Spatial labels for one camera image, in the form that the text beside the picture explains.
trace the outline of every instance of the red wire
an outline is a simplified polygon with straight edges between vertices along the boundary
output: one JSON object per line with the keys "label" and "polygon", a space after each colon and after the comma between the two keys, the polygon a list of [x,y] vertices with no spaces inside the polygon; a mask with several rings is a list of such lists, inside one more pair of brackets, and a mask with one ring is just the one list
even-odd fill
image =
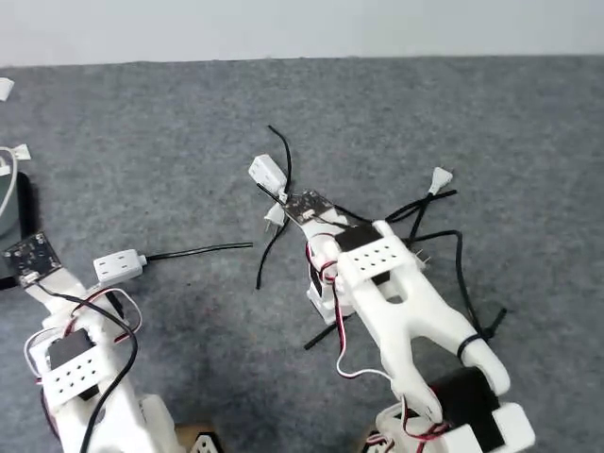
{"label": "red wire", "polygon": [[441,437],[441,435],[443,435],[444,430],[439,430],[439,429],[446,428],[445,424],[433,425],[432,427],[430,427],[430,429],[428,429],[428,431],[424,432],[423,434],[411,434],[410,432],[407,431],[407,422],[408,421],[409,421],[409,410],[407,409],[407,403],[405,402],[405,415],[403,416],[403,430],[405,431],[405,434],[407,434],[409,437],[412,437],[413,439],[418,439],[425,443],[425,442],[433,441],[433,440]]}

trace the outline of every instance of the black cable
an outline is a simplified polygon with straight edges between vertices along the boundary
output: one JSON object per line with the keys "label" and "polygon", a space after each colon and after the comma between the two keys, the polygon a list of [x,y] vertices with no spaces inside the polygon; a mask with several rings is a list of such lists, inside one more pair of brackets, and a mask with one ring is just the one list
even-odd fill
{"label": "black cable", "polygon": [[476,309],[474,308],[474,304],[472,303],[472,299],[470,298],[470,294],[468,293],[467,286],[465,284],[465,278],[463,277],[463,267],[461,264],[462,254],[463,254],[463,235],[457,229],[448,229],[445,231],[439,231],[437,233],[427,234],[425,236],[416,237],[412,243],[420,243],[423,241],[429,241],[430,239],[441,238],[443,236],[456,236],[457,237],[457,247],[455,252],[455,271],[457,274],[457,281],[460,287],[461,298],[463,299],[463,303],[468,311],[468,315],[470,318],[470,323],[486,342],[492,339],[495,336],[495,332],[503,319],[505,318],[508,311],[506,309],[501,309],[497,314],[495,320],[491,323],[490,326],[483,328],[478,319],[478,314]]}
{"label": "black cable", "polygon": [[413,222],[413,227],[411,228],[411,234],[409,235],[410,243],[413,242],[415,236],[417,236],[417,231],[419,230],[419,225],[422,223],[422,219],[424,218],[424,214],[426,214],[426,209],[430,204],[430,201],[434,198],[434,195],[428,192],[428,195],[422,200],[419,205],[419,211],[417,212],[417,217],[415,217],[415,222]]}
{"label": "black cable", "polygon": [[[455,195],[456,193],[457,193],[457,191],[455,191],[455,190],[437,193],[436,195],[432,196],[432,201],[440,200],[441,198],[447,198],[448,196]],[[401,220],[409,217],[411,214],[406,213],[406,212],[408,210],[418,210],[424,200],[425,200],[425,198],[420,198],[419,200],[415,200],[415,201],[403,206],[402,208],[394,211],[392,214],[386,216],[386,218],[385,218],[386,222],[388,222],[389,224],[392,224],[395,222],[400,222]]]}
{"label": "black cable", "polygon": [[92,410],[91,417],[88,420],[88,425],[86,426],[86,431],[84,432],[84,438],[82,439],[82,445],[79,448],[80,453],[87,453],[88,447],[91,442],[94,425],[96,424],[96,419],[98,418],[98,414],[103,409],[103,405],[105,404],[105,401],[107,401],[107,398],[109,398],[111,393],[117,388],[118,385],[120,385],[120,382],[126,377],[128,372],[132,368],[132,365],[134,364],[134,360],[136,360],[137,352],[139,351],[139,343],[136,339],[136,335],[134,334],[132,329],[128,326],[128,324],[126,324],[124,321],[117,318],[113,314],[109,313],[108,311],[103,310],[100,307],[97,307],[96,305],[89,302],[88,300],[80,299],[79,297],[74,297],[74,296],[68,295],[68,294],[53,293],[53,292],[47,290],[46,288],[44,288],[38,282],[36,283],[36,286],[38,286],[38,288],[43,290],[48,295],[52,295],[53,297],[60,297],[69,302],[73,302],[78,305],[83,305],[84,307],[86,307],[90,310],[96,311],[97,313],[101,314],[102,316],[105,316],[112,323],[115,323],[120,328],[122,328],[126,332],[127,336],[130,338],[130,343],[132,345],[132,348],[130,349],[130,357],[128,358],[128,360],[126,362],[126,365],[124,365],[124,368],[122,368],[122,371],[120,371],[118,373],[118,375],[115,377],[115,379],[112,381],[112,383],[108,386],[108,388],[105,390],[105,392],[101,395],[98,402],[96,403],[96,406]]}
{"label": "black cable", "polygon": [[42,404],[42,411],[44,412],[44,418],[46,419],[46,423],[50,428],[50,432],[52,432],[53,436],[55,436],[55,438],[60,441],[59,434],[57,433],[57,427],[55,426],[55,423],[53,422],[53,419],[50,413],[48,412],[48,406],[46,404],[46,396],[44,396],[43,387],[40,389],[40,404]]}
{"label": "black cable", "polygon": [[[283,142],[283,145],[285,146],[285,158],[287,160],[287,174],[285,176],[285,188],[283,189],[283,191],[285,193],[289,193],[290,188],[292,187],[292,152],[290,151],[290,145],[287,143],[287,139],[278,130],[276,130],[271,125],[268,125],[268,128],[271,132],[273,132],[275,135],[277,135],[281,139],[281,141]],[[279,200],[272,193],[267,191],[265,187],[263,187],[261,184],[257,184],[257,185],[258,185],[258,187],[260,187],[261,190],[263,190],[271,198],[273,198],[281,206],[283,206],[283,203],[281,202],[281,200]],[[283,222],[283,226],[281,226],[277,230],[277,233],[275,233],[275,236],[273,236],[273,239],[271,239],[271,241],[266,245],[266,248],[264,249],[264,253],[262,253],[262,258],[260,259],[260,264],[258,266],[258,272],[256,273],[256,289],[257,290],[259,290],[260,286],[262,285],[262,269],[264,268],[264,262],[266,261],[268,254],[271,252],[273,245],[275,244],[277,239],[279,239],[281,237],[281,235],[285,232],[285,229],[287,228],[287,225],[289,225],[289,224],[290,224],[290,218],[286,217],[285,222]]]}
{"label": "black cable", "polygon": [[343,208],[343,207],[342,207],[342,206],[340,206],[340,205],[333,205],[333,207],[334,207],[336,210],[338,210],[338,211],[342,212],[343,214],[347,215],[348,217],[352,217],[353,219],[358,220],[359,222],[364,222],[364,223],[366,223],[366,224],[371,224],[371,223],[373,222],[373,220],[371,220],[371,219],[366,219],[366,218],[364,218],[364,217],[361,217],[360,215],[355,214],[355,213],[354,213],[354,212],[352,212],[351,210],[347,210],[346,208]]}
{"label": "black cable", "polygon": [[[348,316],[345,316],[344,322],[346,322],[351,316],[352,314],[349,314]],[[312,349],[314,346],[316,346],[321,340],[323,340],[327,335],[329,335],[335,328],[337,327],[336,323],[332,323],[329,326],[325,327],[323,330],[321,330],[319,333],[317,333],[314,337],[312,337],[308,343],[306,343],[304,345],[304,349],[306,349],[307,351],[309,349]]]}
{"label": "black cable", "polygon": [[201,253],[214,252],[217,250],[229,250],[231,248],[250,248],[253,243],[220,243],[216,245],[208,245],[205,247],[193,248],[191,250],[183,250],[180,252],[158,253],[146,257],[147,261],[168,260],[170,258],[189,257],[190,255],[199,255]]}
{"label": "black cable", "polygon": [[278,130],[276,130],[271,125],[268,125],[267,127],[270,129],[271,132],[273,132],[281,139],[283,145],[285,146],[285,159],[287,159],[287,175],[285,178],[284,192],[289,193],[290,187],[292,186],[292,152],[290,151],[290,145],[287,143],[287,140],[285,139],[283,134],[281,134]]}
{"label": "black cable", "polygon": [[333,221],[330,221],[330,220],[325,220],[320,215],[313,215],[312,218],[314,220],[316,220],[317,222],[319,222],[320,224],[333,225],[334,227],[340,227],[341,229],[350,229],[350,228],[353,228],[352,225],[341,224],[340,222],[333,222]]}
{"label": "black cable", "polygon": [[286,217],[285,222],[283,222],[283,226],[279,227],[279,229],[277,230],[277,233],[275,233],[275,236],[273,236],[273,239],[271,239],[271,241],[266,245],[266,248],[264,249],[264,253],[262,253],[262,258],[260,259],[260,265],[258,266],[258,273],[256,274],[256,289],[257,290],[259,290],[260,286],[262,286],[262,268],[264,267],[264,262],[266,261],[268,254],[271,252],[273,245],[275,244],[277,239],[279,239],[279,236],[281,236],[283,234],[283,232],[285,231],[285,228],[287,228],[287,225],[289,225],[289,224],[290,224],[290,218]]}

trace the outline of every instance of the white bracket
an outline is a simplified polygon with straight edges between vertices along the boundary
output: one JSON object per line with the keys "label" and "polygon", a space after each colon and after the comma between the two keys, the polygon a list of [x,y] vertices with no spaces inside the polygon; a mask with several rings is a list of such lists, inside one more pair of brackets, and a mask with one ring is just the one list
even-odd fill
{"label": "white bracket", "polygon": [[82,392],[115,374],[110,355],[95,346],[42,376],[44,394],[52,412]]}
{"label": "white bracket", "polygon": [[405,264],[417,266],[413,254],[400,239],[388,236],[342,253],[338,258],[338,271],[351,288],[356,288],[363,281]]}

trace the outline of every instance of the power plug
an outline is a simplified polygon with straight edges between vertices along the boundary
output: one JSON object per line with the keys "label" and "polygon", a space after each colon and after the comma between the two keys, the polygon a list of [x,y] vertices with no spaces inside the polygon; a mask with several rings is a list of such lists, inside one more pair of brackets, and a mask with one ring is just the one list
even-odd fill
{"label": "power plug", "polygon": [[444,168],[434,167],[434,172],[432,172],[432,184],[428,189],[428,192],[432,195],[435,195],[440,191],[444,186],[446,186],[453,179],[453,174],[447,172]]}
{"label": "power plug", "polygon": [[281,205],[275,203],[264,216],[264,220],[268,223],[267,227],[271,224],[283,227],[283,224],[285,224],[285,212]]}
{"label": "power plug", "polygon": [[268,154],[256,156],[247,171],[252,179],[274,195],[283,192],[287,178]]}
{"label": "power plug", "polygon": [[92,262],[98,281],[102,287],[113,286],[143,273],[147,264],[144,255],[133,248],[97,258]]}
{"label": "power plug", "polygon": [[15,82],[6,77],[0,77],[0,101],[6,101]]}

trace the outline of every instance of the electrical outlet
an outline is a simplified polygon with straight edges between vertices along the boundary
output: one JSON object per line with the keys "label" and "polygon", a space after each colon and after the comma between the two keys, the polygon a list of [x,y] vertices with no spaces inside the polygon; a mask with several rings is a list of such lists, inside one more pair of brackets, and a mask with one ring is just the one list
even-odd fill
{"label": "electrical outlet", "polygon": [[287,181],[281,169],[268,154],[256,156],[249,167],[248,173],[254,181],[274,195],[277,195],[285,187]]}
{"label": "electrical outlet", "polygon": [[139,256],[133,248],[97,258],[92,262],[98,281],[104,287],[138,277],[143,273],[143,266],[146,264],[144,255]]}

